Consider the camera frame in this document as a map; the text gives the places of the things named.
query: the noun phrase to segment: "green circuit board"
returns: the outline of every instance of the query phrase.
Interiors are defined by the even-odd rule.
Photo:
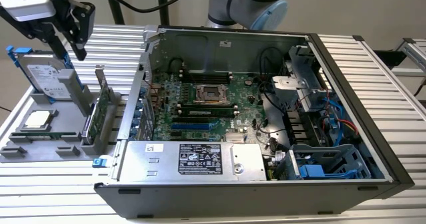
[[[253,119],[260,124],[265,119],[263,104],[259,104],[259,85],[245,85],[247,80],[252,77],[244,74],[235,74],[231,84],[227,87],[225,95],[231,104],[237,104],[239,115],[235,118],[209,118],[211,130],[175,130],[172,129],[173,118],[179,117],[177,104],[193,104],[197,93],[197,84],[181,83],[173,74],[160,73],[155,76],[153,83],[161,89],[156,89],[155,106],[155,134],[153,140],[201,140],[201,141],[225,141],[227,133],[244,132],[244,143],[267,142],[265,134],[257,134],[253,128]],[[181,136],[172,136],[173,131],[180,131]]]

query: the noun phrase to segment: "warning label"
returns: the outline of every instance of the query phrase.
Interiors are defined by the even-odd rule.
[[[220,144],[181,144],[179,173],[183,175],[224,174]]]
[[[58,70],[48,65],[27,65],[36,82],[47,96],[52,98],[70,98],[66,85],[59,81]]]

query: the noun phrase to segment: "cpu socket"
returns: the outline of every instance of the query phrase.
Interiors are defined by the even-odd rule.
[[[228,88],[225,85],[197,85],[195,103],[209,105],[231,104],[231,102],[227,99],[227,90]]]

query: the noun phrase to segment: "power supply label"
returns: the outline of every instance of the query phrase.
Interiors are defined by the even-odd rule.
[[[181,144],[179,173],[183,175],[224,174],[220,144]]]

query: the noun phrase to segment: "motherboard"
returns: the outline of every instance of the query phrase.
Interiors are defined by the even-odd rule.
[[[185,82],[176,74],[155,76],[153,140],[268,142],[267,134],[257,129],[265,111],[255,77],[233,74],[228,82],[217,80],[209,77],[201,83],[203,79],[193,77]]]

